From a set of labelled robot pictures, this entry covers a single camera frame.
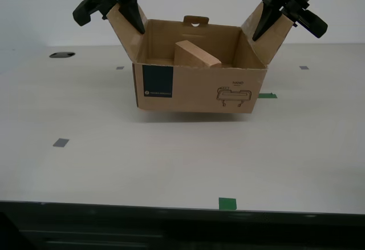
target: white wall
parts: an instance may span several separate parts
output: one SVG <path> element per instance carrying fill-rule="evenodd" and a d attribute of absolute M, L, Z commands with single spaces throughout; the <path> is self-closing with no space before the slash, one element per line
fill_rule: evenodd
<path fill-rule="evenodd" d="M 100 14 L 79 27 L 72 11 L 82 0 L 0 0 L 0 51 L 21 47 L 118 45 Z M 182 20 L 184 15 L 210 17 L 212 23 L 239 26 L 260 0 L 140 0 L 148 18 Z M 311 10 L 329 24 L 320 40 L 301 27 L 290 43 L 365 42 L 365 0 L 311 0 Z"/>

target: black label on box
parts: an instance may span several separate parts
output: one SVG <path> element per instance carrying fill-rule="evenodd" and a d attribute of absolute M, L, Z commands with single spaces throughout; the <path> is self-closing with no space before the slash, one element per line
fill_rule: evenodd
<path fill-rule="evenodd" d="M 143 65 L 145 97 L 172 98 L 173 66 Z"/>

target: cardboard box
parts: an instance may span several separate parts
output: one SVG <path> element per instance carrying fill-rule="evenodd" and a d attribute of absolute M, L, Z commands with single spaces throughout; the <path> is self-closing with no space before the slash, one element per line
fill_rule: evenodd
<path fill-rule="evenodd" d="M 261 3 L 242 27 L 210 25 L 209 18 L 183 22 L 147 20 L 140 34 L 115 6 L 107 15 L 133 62 L 137 106 L 143 110 L 251 113 L 267 66 L 293 22 L 284 15 L 258 41 L 252 36 Z M 174 66 L 175 44 L 188 40 L 222 62 L 221 68 Z"/>

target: box flap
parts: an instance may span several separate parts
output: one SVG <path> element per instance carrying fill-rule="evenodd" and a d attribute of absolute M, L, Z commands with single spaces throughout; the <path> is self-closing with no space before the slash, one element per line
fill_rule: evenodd
<path fill-rule="evenodd" d="M 129 58 L 135 63 L 137 61 L 137 56 L 144 35 L 139 33 L 139 31 L 127 21 L 127 19 L 119 12 L 119 7 L 119 4 L 116 4 L 107 14 L 107 18 Z M 142 17 L 143 25 L 146 29 L 148 20 L 141 8 L 139 8 L 139 12 Z"/>
<path fill-rule="evenodd" d="M 262 10 L 263 3 L 260 3 L 241 28 L 256 55 L 265 66 L 268 66 L 283 44 L 294 23 L 288 17 L 282 15 L 259 40 L 254 42 L 252 37 L 261 18 Z"/>

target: white table surface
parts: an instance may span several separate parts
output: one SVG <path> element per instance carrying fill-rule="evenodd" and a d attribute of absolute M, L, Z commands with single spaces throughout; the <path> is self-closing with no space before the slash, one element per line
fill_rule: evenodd
<path fill-rule="evenodd" d="M 261 92 L 251 115 L 146 112 L 121 46 L 45 49 L 0 74 L 0 200 L 365 213 L 365 45 L 283 46 Z"/>

